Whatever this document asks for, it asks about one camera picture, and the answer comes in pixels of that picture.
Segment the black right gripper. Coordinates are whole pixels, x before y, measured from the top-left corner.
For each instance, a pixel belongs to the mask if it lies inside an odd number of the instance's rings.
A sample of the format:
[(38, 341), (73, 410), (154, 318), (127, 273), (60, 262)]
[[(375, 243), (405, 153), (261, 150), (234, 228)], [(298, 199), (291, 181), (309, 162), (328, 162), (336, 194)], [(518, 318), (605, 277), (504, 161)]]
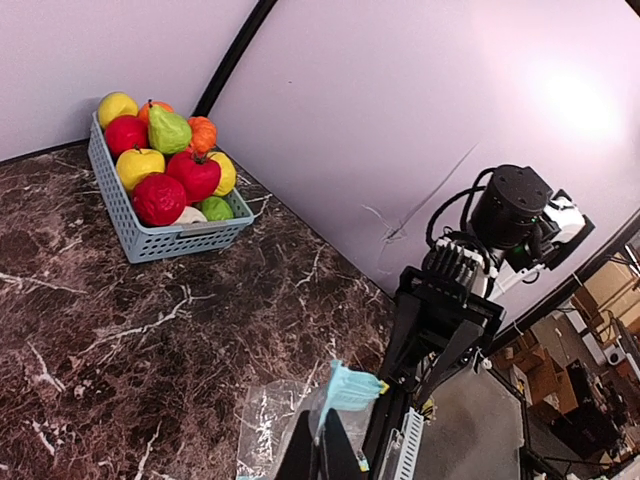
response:
[(491, 344), (505, 313), (489, 299), (496, 279), (495, 258), (474, 236), (436, 240), (419, 268), (400, 275), (379, 377), (415, 388), (423, 405), (465, 356)]

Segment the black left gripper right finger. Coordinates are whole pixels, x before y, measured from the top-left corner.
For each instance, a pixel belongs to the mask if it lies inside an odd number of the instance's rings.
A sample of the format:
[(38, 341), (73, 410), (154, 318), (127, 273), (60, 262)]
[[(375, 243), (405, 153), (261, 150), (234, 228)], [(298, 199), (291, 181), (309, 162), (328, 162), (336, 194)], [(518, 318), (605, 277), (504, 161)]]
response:
[(323, 480), (362, 480), (358, 460), (336, 410), (328, 411), (320, 439), (320, 478)]

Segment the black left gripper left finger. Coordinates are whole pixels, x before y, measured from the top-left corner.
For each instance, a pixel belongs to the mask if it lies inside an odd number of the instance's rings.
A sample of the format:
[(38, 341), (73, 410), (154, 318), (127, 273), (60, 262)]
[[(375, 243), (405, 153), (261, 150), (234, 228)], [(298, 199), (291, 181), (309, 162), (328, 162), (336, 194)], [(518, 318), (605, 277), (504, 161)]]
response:
[(319, 453), (309, 430), (309, 413), (302, 412), (272, 478), (275, 480), (316, 480)]

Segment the clear zip bag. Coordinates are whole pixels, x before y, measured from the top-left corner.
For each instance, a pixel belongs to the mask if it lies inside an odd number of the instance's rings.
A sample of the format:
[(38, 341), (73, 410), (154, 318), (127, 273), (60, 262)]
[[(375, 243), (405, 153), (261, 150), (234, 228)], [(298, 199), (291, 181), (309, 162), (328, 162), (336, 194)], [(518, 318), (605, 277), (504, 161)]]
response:
[(238, 479), (364, 479), (364, 438), (389, 385), (341, 361), (316, 388), (278, 380), (252, 387), (240, 417)]

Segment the red tomato with stem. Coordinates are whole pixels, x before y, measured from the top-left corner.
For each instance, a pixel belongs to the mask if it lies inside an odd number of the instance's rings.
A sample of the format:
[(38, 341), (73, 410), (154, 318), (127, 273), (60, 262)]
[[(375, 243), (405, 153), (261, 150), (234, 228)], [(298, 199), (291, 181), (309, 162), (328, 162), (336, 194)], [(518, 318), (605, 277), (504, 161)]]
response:
[(191, 205), (213, 195), (221, 179), (221, 167), (214, 160), (183, 151), (169, 160), (166, 174), (184, 187), (186, 202)]

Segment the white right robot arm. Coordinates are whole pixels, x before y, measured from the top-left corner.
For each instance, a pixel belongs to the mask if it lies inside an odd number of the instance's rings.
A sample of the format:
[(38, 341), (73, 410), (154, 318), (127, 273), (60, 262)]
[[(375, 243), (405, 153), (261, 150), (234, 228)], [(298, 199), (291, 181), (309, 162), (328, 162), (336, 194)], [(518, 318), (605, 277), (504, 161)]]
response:
[(505, 316), (499, 298), (556, 269), (594, 228), (531, 167), (482, 170), (433, 213), (425, 257), (399, 277), (382, 379), (423, 409), (450, 374), (491, 345)]

